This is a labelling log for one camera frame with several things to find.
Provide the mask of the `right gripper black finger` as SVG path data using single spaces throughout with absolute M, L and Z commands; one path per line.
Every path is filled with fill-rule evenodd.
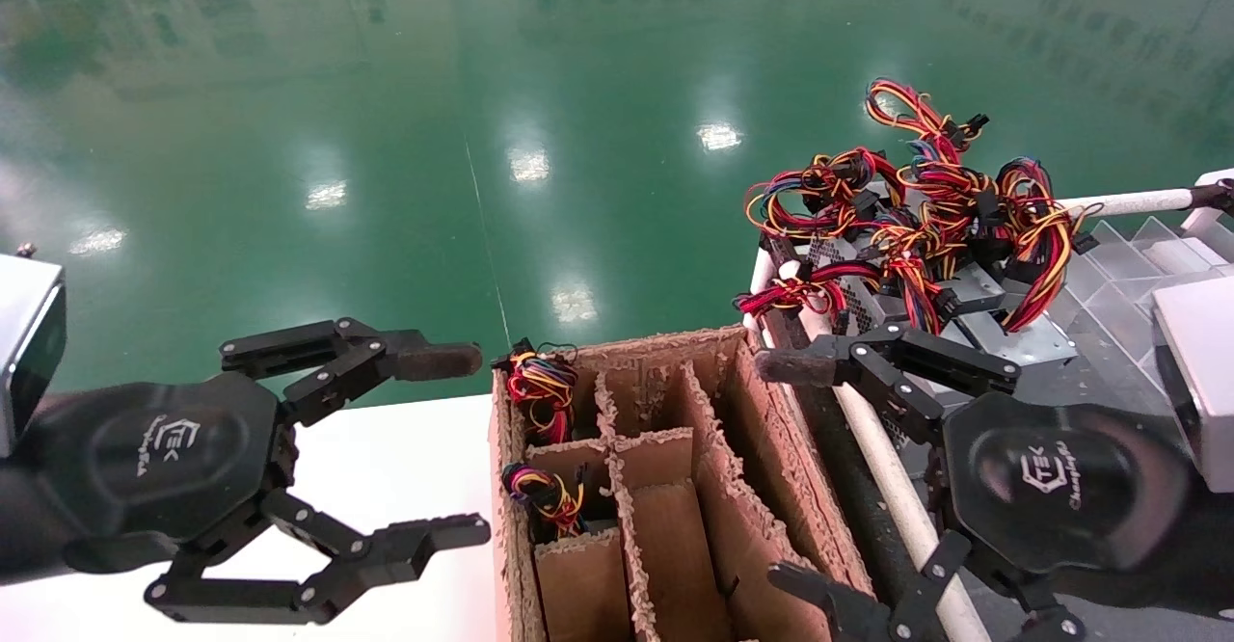
M 921 641 L 926 621 L 933 616 L 945 590 L 970 558 L 971 542 L 948 528 L 916 575 L 913 588 L 900 605 L 888 607 L 876 598 L 838 583 L 830 577 L 786 561 L 768 568 L 776 589 L 810 602 L 824 612 L 834 641 Z M 1085 641 L 1081 621 L 1053 594 L 1019 593 L 1027 611 L 1021 632 L 1012 641 Z
M 940 447 L 944 407 L 917 386 L 921 378 L 971 398 L 1014 393 L 1021 365 L 939 335 L 890 323 L 866 335 L 821 335 L 803 349 L 755 356 L 760 379 L 786 386 L 851 386 L 916 443 Z

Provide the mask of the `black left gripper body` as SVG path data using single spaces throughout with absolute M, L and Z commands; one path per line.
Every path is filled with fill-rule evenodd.
M 30 577 L 114 575 L 210 546 L 290 483 L 294 440 L 281 400 L 238 373 L 44 400 L 28 427 Z

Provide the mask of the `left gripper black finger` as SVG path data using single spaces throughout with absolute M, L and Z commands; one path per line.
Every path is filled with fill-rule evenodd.
M 420 330 L 379 331 L 354 319 L 326 320 L 228 340 L 221 369 L 253 379 L 304 370 L 283 389 L 281 422 L 312 426 L 387 380 L 470 377 L 482 365 L 474 342 L 428 342 Z
M 304 583 L 204 577 L 270 527 L 327 557 L 327 564 Z M 260 493 L 181 546 L 146 590 L 146 602 L 176 623 L 327 625 L 374 588 L 420 580 L 438 551 L 490 538 L 490 523 L 478 514 L 389 523 L 362 535 L 286 490 Z

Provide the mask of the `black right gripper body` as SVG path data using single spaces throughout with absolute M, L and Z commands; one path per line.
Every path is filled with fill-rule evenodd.
M 982 396 L 940 440 L 951 528 L 1027 575 L 1137 570 L 1197 486 L 1167 419 L 1091 402 Z

